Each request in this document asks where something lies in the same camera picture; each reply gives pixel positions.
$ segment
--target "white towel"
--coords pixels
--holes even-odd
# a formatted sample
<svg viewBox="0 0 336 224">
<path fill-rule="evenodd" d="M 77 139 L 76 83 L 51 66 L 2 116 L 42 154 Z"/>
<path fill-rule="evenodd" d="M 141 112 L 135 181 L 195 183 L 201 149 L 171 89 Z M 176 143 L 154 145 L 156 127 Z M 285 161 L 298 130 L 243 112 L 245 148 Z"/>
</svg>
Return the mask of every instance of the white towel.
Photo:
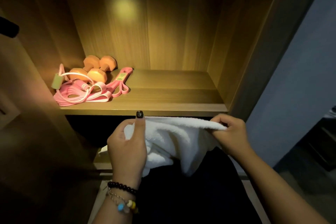
<svg viewBox="0 0 336 224">
<path fill-rule="evenodd" d="M 181 160 L 181 170 L 185 175 L 192 175 L 206 152 L 219 146 L 204 128 L 226 129 L 219 123 L 196 118 L 146 116 L 145 119 L 147 161 L 142 177 L 148 175 L 151 168 L 172 165 L 171 157 Z M 125 127 L 126 140 L 132 137 L 133 131 L 134 124 Z M 107 152 L 107 146 L 99 154 L 104 152 Z"/>
</svg>

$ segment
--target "black beaded bracelet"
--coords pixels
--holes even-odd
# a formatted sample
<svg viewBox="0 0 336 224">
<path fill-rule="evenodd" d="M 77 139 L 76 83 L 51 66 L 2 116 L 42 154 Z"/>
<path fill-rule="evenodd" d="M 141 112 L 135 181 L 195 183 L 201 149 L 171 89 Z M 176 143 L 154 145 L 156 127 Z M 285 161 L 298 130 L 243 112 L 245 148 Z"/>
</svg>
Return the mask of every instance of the black beaded bracelet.
<svg viewBox="0 0 336 224">
<path fill-rule="evenodd" d="M 117 189 L 121 189 L 121 190 L 124 190 L 124 191 L 127 191 L 128 193 L 131 193 L 132 195 L 134 196 L 137 196 L 137 190 L 136 189 L 132 189 L 131 187 L 128 187 L 124 184 L 121 184 L 119 182 L 113 182 L 113 181 L 109 181 L 107 183 L 107 186 L 109 188 L 117 188 Z"/>
</svg>

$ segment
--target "hand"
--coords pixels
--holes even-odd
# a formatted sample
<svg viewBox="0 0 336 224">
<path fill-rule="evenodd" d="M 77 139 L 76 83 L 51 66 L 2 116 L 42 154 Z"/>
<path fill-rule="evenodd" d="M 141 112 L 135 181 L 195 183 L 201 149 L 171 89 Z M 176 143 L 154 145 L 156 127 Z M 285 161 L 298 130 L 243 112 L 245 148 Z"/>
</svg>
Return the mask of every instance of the hand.
<svg viewBox="0 0 336 224">
<path fill-rule="evenodd" d="M 238 160 L 243 156 L 254 153 L 247 140 L 245 122 L 226 114 L 219 114 L 211 119 L 217 123 L 225 123 L 228 128 L 224 131 L 214 130 L 212 135 L 219 141 L 223 150 Z"/>
<path fill-rule="evenodd" d="M 138 189 L 147 160 L 145 118 L 142 111 L 136 119 L 124 120 L 107 139 L 107 150 L 113 169 L 113 181 Z M 124 128 L 135 122 L 130 140 L 125 139 Z"/>
</svg>

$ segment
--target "blue bead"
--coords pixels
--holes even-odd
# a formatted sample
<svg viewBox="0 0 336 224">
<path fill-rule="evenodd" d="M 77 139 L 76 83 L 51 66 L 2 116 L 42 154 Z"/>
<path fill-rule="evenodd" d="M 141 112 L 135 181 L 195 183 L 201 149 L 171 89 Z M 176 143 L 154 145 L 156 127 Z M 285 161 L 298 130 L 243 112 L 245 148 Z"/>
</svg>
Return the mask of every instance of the blue bead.
<svg viewBox="0 0 336 224">
<path fill-rule="evenodd" d="M 118 205 L 118 211 L 122 211 L 124 209 L 124 204 L 119 204 Z"/>
</svg>

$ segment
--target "black fabric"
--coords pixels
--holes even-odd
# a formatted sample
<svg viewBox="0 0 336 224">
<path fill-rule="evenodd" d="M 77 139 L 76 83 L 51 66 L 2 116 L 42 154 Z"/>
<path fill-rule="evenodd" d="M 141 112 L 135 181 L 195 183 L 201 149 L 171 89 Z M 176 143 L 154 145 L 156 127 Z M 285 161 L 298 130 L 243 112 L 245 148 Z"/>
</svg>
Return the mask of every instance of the black fabric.
<svg viewBox="0 0 336 224">
<path fill-rule="evenodd" d="M 133 223 L 261 223 L 229 157 L 207 152 L 191 177 L 180 163 L 158 167 L 142 178 Z"/>
</svg>

